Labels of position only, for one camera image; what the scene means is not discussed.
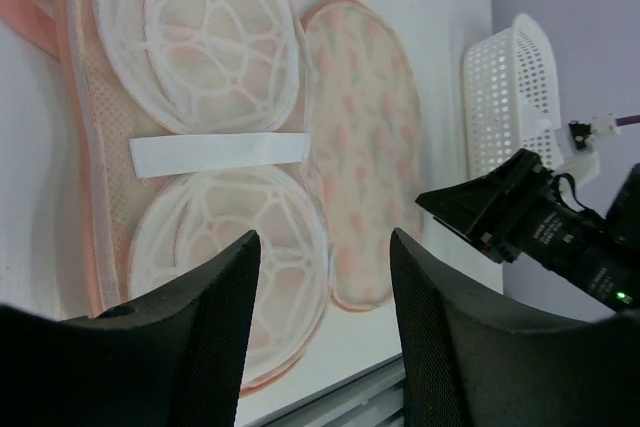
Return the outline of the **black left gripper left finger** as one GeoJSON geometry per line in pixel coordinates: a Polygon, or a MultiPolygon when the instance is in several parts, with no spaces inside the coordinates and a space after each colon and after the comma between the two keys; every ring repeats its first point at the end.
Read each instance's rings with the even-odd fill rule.
{"type": "Polygon", "coordinates": [[[260,267],[250,231],[95,318],[1,309],[5,426],[230,426],[260,267]]]}

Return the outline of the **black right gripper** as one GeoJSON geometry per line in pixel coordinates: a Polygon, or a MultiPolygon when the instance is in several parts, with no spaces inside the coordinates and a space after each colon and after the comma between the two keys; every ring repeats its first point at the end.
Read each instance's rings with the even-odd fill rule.
{"type": "Polygon", "coordinates": [[[639,166],[634,165],[602,217],[572,209],[560,187],[568,173],[545,168],[521,149],[494,171],[423,192],[416,204],[466,242],[500,244],[524,253],[604,306],[639,308],[639,166]]]}

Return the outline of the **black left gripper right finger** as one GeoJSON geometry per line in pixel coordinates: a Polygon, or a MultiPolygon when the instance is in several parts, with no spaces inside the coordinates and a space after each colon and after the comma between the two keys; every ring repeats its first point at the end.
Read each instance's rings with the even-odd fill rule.
{"type": "Polygon", "coordinates": [[[409,426],[635,426],[639,314],[589,323],[516,302],[401,229],[390,268],[409,426]]]}

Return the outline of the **floral mesh laundry bag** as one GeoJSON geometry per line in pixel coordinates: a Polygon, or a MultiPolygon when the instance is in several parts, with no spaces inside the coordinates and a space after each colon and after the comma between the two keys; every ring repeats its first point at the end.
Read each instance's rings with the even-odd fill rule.
{"type": "Polygon", "coordinates": [[[391,233],[423,235],[421,106],[365,4],[1,0],[1,17],[66,77],[94,310],[257,232],[246,396],[293,369],[331,305],[391,299],[391,233]]]}

